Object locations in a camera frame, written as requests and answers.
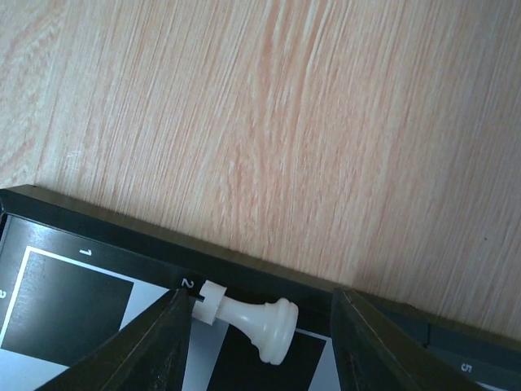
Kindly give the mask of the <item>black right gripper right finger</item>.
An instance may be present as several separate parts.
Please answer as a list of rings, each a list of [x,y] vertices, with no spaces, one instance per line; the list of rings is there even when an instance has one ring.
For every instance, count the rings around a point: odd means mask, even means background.
[[[480,390],[351,288],[336,288],[331,339],[342,390]]]

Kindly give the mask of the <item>black and grey chessboard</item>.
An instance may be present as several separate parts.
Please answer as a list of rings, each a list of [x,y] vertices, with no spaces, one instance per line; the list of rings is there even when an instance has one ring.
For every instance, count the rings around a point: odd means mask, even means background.
[[[1,192],[4,390],[517,390],[520,344],[53,191]]]

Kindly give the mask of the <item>white rook piece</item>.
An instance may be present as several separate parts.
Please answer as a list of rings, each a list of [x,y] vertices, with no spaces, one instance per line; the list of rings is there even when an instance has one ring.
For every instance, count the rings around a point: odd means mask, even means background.
[[[264,363],[280,365],[290,349],[299,316],[298,306],[286,298],[274,303],[250,304],[228,297],[226,288],[205,281],[192,317],[209,325],[221,320],[239,329],[251,341]]]

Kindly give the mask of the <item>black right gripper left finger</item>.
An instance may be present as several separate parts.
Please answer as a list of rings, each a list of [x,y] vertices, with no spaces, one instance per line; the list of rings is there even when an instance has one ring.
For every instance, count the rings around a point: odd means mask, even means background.
[[[180,390],[191,326],[187,290],[170,290],[40,390]]]

